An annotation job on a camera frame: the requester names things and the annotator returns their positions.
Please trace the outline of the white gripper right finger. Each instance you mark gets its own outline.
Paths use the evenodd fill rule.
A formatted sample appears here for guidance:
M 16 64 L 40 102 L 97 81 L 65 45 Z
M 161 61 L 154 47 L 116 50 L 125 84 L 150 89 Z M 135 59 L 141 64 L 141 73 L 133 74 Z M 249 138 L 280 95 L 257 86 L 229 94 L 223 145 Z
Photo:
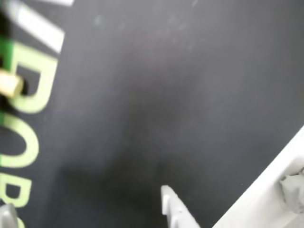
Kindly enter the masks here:
M 161 200 L 162 214 L 167 217 L 169 228 L 199 228 L 195 218 L 170 186 L 161 186 Z

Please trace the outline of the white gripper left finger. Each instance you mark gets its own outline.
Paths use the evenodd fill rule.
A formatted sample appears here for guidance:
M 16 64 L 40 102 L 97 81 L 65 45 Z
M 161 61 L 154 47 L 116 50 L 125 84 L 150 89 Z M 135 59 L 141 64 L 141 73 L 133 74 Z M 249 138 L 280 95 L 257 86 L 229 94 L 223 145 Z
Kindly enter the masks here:
M 0 228 L 18 228 L 18 215 L 12 204 L 0 207 Z

